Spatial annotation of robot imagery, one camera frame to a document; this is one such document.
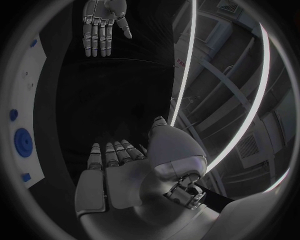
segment white light strip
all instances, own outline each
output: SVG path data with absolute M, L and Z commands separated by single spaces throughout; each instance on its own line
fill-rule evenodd
M 245 134 L 248 127 L 252 123 L 260 107 L 262 99 L 264 97 L 264 93 L 266 90 L 266 85 L 269 77 L 269 69 L 270 69 L 270 45 L 269 45 L 269 39 L 266 30 L 263 28 L 262 25 L 260 25 L 260 28 L 262 33 L 262 44 L 263 44 L 263 65 L 262 65 L 260 84 L 257 90 L 256 98 L 242 126 L 237 131 L 236 135 L 230 141 L 227 147 L 225 147 L 225 149 L 219 154 L 219 156 L 217 156 L 216 159 L 213 160 L 211 164 L 207 167 L 206 170 L 207 173 L 210 170 L 212 170 L 218 163 L 220 163 L 226 157 L 226 155 L 235 147 L 235 145 L 239 142 L 239 140 L 242 138 L 242 136 Z
M 288 170 L 281 176 L 281 178 L 279 178 L 272 186 L 270 186 L 266 191 L 264 191 L 264 193 L 266 192 L 270 192 L 271 190 L 273 190 L 274 188 L 276 188 L 288 175 L 290 168 L 288 168 Z
M 173 118 L 172 118 L 172 121 L 170 124 L 172 127 L 174 126 L 177 115 L 178 115 L 179 107 L 180 107 L 180 104 L 183 99 L 186 82 L 187 82 L 188 75 L 189 75 L 189 69 L 190 69 L 192 53 L 193 53 L 193 46 L 194 46 L 194 39 L 195 39 L 195 30 L 196 30 L 197 0 L 192 0 L 191 8 L 192 8 L 192 10 L 191 10 L 191 27 L 190 27 L 190 36 L 189 36 L 186 64 L 185 64 L 185 69 L 184 69 L 184 73 L 183 73 L 183 78 L 182 78 L 182 82 L 181 82 L 178 100 L 177 100 L 176 107 L 174 110 L 174 115 L 173 115 Z

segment vent grille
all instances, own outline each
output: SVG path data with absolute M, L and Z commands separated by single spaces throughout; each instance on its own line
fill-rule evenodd
M 238 9 L 238 5 L 235 2 L 229 0 L 221 0 L 217 7 L 231 13 L 235 13 Z
M 248 158 L 259 152 L 259 148 L 253 134 L 243 140 L 240 140 L 236 146 L 242 159 Z

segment air vent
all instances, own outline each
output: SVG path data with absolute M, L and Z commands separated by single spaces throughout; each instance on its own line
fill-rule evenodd
M 248 158 L 259 152 L 259 148 L 253 134 L 244 138 L 243 140 L 240 140 L 236 146 L 241 159 Z
M 234 14 L 234 13 L 237 11 L 237 9 L 238 9 L 238 5 L 237 5 L 235 2 L 229 1 L 229 0 L 221 0 L 221 1 L 218 3 L 217 7 L 218 7 L 219 9 L 226 10 L 226 11 L 231 12 L 231 13 L 233 13 L 233 14 Z

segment blue plastic part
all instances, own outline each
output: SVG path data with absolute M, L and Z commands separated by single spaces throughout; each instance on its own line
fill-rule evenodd
M 30 174 L 27 172 L 27 173 L 24 173 L 22 174 L 22 179 L 23 179 L 23 182 L 28 182 L 30 179 L 31 179 L 31 176 Z
M 33 140 L 25 128 L 19 128 L 14 134 L 14 146 L 23 157 L 29 157 L 33 152 Z
M 34 39 L 30 44 L 30 47 L 33 48 L 37 44 L 38 40 Z
M 10 120 L 12 120 L 12 121 L 16 120 L 17 117 L 18 117 L 18 115 L 19 115 L 19 113 L 18 113 L 18 110 L 16 110 L 16 109 L 12 109 L 12 110 L 10 110 L 10 112 L 9 112 L 9 118 L 10 118 Z

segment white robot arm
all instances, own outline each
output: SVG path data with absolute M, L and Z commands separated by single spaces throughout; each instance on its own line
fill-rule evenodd
M 96 57 L 98 42 L 101 56 L 110 56 L 112 50 L 112 28 L 114 22 L 124 31 L 126 38 L 131 39 L 127 20 L 126 0 L 89 0 L 83 8 L 83 47 L 85 55 Z

